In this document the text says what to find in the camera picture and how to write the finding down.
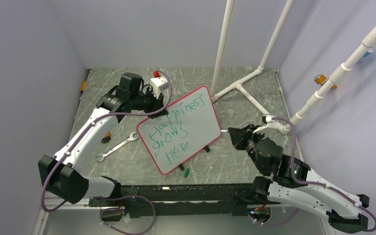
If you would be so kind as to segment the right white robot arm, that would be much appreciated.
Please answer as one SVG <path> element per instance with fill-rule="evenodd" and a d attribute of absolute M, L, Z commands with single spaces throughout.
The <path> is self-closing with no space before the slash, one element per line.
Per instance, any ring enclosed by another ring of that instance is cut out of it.
<path fill-rule="evenodd" d="M 257 132 L 258 126 L 228 128 L 233 147 L 244 150 L 257 168 L 247 196 L 236 195 L 243 202 L 277 202 L 317 215 L 335 229 L 349 234 L 368 230 L 369 206 L 365 194 L 344 192 L 317 174 L 303 161 L 284 154 L 283 148 Z"/>

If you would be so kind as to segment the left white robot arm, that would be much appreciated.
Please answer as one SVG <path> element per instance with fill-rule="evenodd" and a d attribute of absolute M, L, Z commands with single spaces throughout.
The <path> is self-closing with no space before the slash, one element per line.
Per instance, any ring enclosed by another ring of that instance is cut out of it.
<path fill-rule="evenodd" d="M 105 135 L 118 126 L 125 116 L 156 118 L 168 114 L 166 107 L 172 98 L 172 84 L 167 74 L 154 71 L 156 77 L 148 83 L 135 73 L 124 73 L 119 84 L 113 86 L 96 103 L 95 108 L 79 131 L 52 156 L 44 155 L 38 162 L 43 184 L 41 207 L 45 194 L 50 192 L 66 202 L 75 204 L 84 198 L 102 198 L 106 204 L 116 205 L 121 199 L 121 185 L 109 177 L 85 177 L 80 172 L 91 158 L 94 148 Z"/>

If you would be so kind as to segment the green marker cap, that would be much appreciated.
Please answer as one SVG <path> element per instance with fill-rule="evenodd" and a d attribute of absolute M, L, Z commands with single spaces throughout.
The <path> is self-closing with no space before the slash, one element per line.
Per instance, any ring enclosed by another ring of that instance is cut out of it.
<path fill-rule="evenodd" d="M 188 176 L 189 176 L 189 173 L 190 173 L 190 169 L 187 168 L 187 169 L 185 170 L 185 172 L 184 172 L 183 177 L 184 177 L 184 178 L 188 177 Z"/>

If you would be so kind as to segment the pink framed whiteboard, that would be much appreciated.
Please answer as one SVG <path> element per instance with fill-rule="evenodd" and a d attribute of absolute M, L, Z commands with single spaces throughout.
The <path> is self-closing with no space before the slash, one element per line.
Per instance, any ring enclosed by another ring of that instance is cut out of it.
<path fill-rule="evenodd" d="M 165 116 L 147 118 L 137 125 L 137 133 L 162 175 L 175 170 L 221 136 L 206 86 L 173 102 L 167 111 Z"/>

